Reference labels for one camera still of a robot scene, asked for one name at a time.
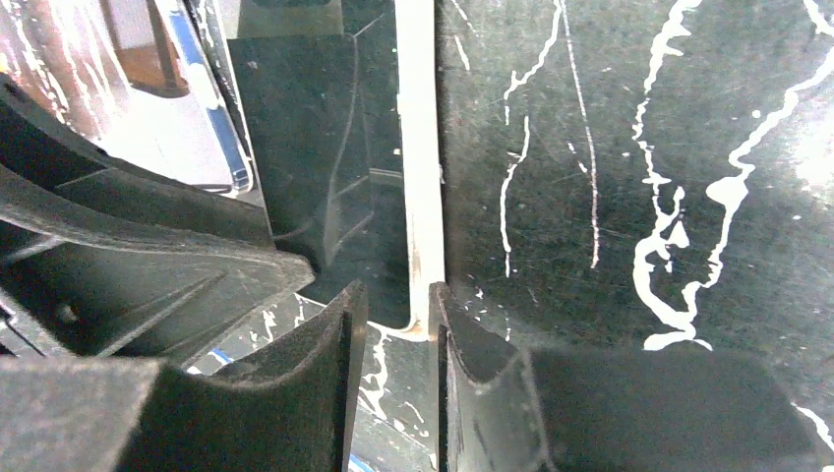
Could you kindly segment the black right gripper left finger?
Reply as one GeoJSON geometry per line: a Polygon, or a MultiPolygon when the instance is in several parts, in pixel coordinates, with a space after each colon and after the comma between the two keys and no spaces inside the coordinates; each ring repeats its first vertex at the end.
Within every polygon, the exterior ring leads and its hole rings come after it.
{"type": "Polygon", "coordinates": [[[5,471],[344,471],[369,314],[347,285],[210,376],[158,358],[4,357],[5,471]]]}

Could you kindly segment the blue smartphone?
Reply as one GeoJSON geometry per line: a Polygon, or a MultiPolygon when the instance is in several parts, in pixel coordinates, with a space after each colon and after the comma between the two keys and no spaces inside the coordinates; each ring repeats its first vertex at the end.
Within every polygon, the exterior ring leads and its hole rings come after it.
{"type": "Polygon", "coordinates": [[[229,195],[256,184],[248,125],[243,116],[215,1],[155,1],[185,78],[205,112],[230,173],[229,195]]]}

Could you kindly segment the dark smartphone with light rim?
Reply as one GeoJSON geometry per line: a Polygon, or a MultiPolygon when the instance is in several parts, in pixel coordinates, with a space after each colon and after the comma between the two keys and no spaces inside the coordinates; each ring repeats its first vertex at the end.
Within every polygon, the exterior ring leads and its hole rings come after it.
{"type": "Polygon", "coordinates": [[[305,257],[302,293],[353,280],[370,320],[411,321],[390,1],[225,1],[227,46],[276,247],[305,257]]]}

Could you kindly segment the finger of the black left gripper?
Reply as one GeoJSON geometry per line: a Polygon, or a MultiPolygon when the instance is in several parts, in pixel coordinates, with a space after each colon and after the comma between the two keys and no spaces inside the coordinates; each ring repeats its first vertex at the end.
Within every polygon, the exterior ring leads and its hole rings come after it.
{"type": "Polygon", "coordinates": [[[200,190],[109,155],[1,78],[1,166],[75,204],[122,219],[267,247],[259,206],[200,190]]]}
{"type": "Polygon", "coordinates": [[[1,171],[1,339],[27,358],[184,365],[314,279],[269,246],[104,214],[1,171]]]}

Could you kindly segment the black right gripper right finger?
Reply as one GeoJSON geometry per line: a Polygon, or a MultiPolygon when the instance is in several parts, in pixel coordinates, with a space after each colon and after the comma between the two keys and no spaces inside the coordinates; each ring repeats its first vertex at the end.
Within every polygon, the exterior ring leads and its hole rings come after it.
{"type": "Polygon", "coordinates": [[[819,471],[810,428],[736,353],[518,348],[429,290],[443,471],[819,471]]]}

